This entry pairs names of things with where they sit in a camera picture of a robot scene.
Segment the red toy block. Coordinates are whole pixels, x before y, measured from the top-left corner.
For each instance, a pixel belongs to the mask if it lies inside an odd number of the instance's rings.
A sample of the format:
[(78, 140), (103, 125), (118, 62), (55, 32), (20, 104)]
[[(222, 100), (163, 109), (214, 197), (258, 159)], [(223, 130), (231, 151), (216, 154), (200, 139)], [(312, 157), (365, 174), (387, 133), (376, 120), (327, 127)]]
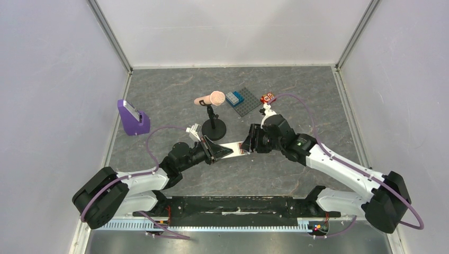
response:
[(275, 95), (271, 92), (268, 92), (266, 94), (263, 94), (260, 98), (260, 102), (265, 104), (265, 103), (269, 103), (270, 101), (276, 101)]

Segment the blue grey lego brick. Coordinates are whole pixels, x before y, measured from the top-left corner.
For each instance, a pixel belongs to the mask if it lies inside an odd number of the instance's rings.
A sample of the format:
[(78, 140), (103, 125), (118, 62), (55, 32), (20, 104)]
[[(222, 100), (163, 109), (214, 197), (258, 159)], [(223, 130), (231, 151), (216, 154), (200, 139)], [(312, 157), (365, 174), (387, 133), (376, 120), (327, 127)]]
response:
[(225, 99), (226, 102), (231, 106), (231, 107), (236, 107), (239, 104), (241, 104), (245, 99), (244, 97), (241, 95), (240, 92), (238, 91), (233, 91), (233, 92), (228, 92), (225, 94)]

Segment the black microphone stand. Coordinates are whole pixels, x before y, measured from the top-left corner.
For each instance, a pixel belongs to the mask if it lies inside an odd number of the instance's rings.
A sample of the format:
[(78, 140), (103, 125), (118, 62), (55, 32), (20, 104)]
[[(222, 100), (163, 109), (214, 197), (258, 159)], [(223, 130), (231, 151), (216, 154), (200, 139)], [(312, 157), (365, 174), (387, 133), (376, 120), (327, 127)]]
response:
[(212, 104), (207, 104), (203, 99), (200, 100), (201, 106), (206, 106), (209, 119), (206, 120), (201, 126), (201, 132), (204, 136), (207, 136), (212, 141), (218, 141), (222, 139), (227, 132), (226, 124), (223, 120), (219, 119), (219, 116), (214, 113)]

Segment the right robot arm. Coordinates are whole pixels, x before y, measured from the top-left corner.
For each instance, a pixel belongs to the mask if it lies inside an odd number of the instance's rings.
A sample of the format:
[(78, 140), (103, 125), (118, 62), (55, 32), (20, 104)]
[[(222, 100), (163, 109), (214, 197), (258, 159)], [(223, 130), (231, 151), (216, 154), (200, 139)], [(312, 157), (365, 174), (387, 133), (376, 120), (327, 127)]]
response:
[(280, 114), (265, 116), (252, 124), (243, 142), (220, 144), (226, 149), (219, 158), (248, 153), (279, 151), (289, 161), (318, 170), (350, 188), (349, 192), (319, 187), (318, 194), (306, 201), (313, 216), (324, 211), (364, 217), (374, 228), (393, 233), (411, 206), (404, 178), (397, 172), (387, 175), (365, 168), (333, 153), (314, 137), (295, 133)]

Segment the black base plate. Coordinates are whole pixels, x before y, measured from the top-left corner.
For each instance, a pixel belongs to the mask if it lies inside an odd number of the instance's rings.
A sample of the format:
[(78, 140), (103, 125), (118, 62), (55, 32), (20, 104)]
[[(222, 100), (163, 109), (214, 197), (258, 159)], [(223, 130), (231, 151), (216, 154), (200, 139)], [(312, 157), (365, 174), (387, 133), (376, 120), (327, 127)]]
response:
[(306, 196), (165, 196), (145, 214), (166, 217), (170, 226), (294, 226), (298, 218), (341, 217), (316, 202), (323, 186)]

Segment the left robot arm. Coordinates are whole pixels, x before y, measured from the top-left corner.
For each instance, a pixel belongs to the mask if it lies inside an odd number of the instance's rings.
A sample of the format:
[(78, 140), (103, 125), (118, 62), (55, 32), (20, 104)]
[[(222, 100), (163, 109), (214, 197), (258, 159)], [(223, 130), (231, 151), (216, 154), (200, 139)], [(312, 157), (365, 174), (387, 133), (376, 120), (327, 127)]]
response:
[(160, 216), (166, 209), (161, 191), (176, 185), (183, 178), (183, 171), (242, 153), (240, 142), (216, 144), (208, 137), (202, 137), (193, 147), (178, 142), (155, 168), (134, 172), (102, 168), (74, 194), (72, 203), (91, 229), (102, 227), (113, 217), (137, 211)]

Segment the purple phone holder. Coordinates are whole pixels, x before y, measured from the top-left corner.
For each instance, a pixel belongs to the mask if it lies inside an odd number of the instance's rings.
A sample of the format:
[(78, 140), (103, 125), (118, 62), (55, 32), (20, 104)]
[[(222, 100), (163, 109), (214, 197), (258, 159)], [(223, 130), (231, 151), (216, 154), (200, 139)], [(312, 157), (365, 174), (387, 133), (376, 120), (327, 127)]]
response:
[(125, 99), (117, 101), (117, 108), (123, 129), (128, 136), (142, 135), (150, 132), (150, 118), (144, 111), (137, 110)]

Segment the grey lego baseplate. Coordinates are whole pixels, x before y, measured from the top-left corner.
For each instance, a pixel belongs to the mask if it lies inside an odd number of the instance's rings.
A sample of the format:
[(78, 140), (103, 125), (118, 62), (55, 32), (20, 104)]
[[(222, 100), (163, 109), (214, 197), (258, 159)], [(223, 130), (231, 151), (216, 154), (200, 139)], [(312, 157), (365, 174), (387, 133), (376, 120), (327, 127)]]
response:
[(238, 90), (243, 97), (243, 102), (234, 107), (234, 110), (241, 116), (245, 116), (252, 110), (261, 106), (262, 102), (248, 88), (244, 87)]

